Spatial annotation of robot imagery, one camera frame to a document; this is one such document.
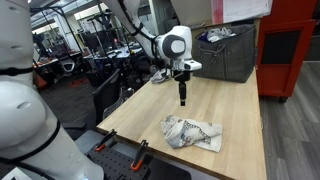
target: gray floor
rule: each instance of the gray floor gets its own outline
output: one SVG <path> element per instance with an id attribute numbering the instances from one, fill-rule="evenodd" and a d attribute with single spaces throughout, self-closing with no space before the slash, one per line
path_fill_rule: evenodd
<path id="1" fill-rule="evenodd" d="M 260 97 L 267 176 L 320 179 L 320 62 L 304 62 L 287 103 Z"/>

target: floor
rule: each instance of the floor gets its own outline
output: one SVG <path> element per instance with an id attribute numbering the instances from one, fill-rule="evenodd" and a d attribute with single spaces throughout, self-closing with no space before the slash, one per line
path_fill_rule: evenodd
<path id="1" fill-rule="evenodd" d="M 268 179 L 320 178 L 320 62 L 304 62 L 285 104 L 260 97 Z"/>
<path id="2" fill-rule="evenodd" d="M 70 86 L 65 79 L 41 96 L 61 122 L 81 120 L 93 107 L 89 82 Z M 320 177 L 320 62 L 304 62 L 294 90 L 285 104 L 260 97 L 267 177 L 270 180 Z"/>

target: white cloth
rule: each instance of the white cloth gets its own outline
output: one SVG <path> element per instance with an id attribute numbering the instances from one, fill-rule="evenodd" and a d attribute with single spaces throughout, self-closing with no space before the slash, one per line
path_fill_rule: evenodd
<path id="1" fill-rule="evenodd" d="M 222 126 L 192 119 L 167 116 L 161 121 L 164 139 L 172 148 L 195 145 L 219 152 L 221 149 Z"/>
<path id="2" fill-rule="evenodd" d="M 162 83 L 170 79 L 170 69 L 161 69 L 157 71 L 151 78 L 150 81 L 153 84 Z"/>

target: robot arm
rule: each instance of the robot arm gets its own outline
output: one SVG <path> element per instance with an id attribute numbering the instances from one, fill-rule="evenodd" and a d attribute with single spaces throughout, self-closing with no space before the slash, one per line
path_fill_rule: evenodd
<path id="1" fill-rule="evenodd" d="M 175 26 L 170 32 L 154 36 L 138 18 L 140 0 L 102 0 L 141 44 L 150 58 L 158 57 L 171 65 L 172 70 L 193 71 L 202 65 L 191 56 L 191 30 L 185 26 Z"/>

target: black chair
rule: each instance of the black chair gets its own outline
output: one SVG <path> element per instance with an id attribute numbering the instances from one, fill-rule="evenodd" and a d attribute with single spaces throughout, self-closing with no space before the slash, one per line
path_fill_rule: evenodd
<path id="1" fill-rule="evenodd" d="M 88 112 L 84 122 L 62 124 L 73 139 L 80 137 L 86 130 L 96 131 L 96 126 L 133 94 L 131 88 L 122 93 L 120 82 L 120 69 L 117 69 L 92 93 L 94 109 Z"/>

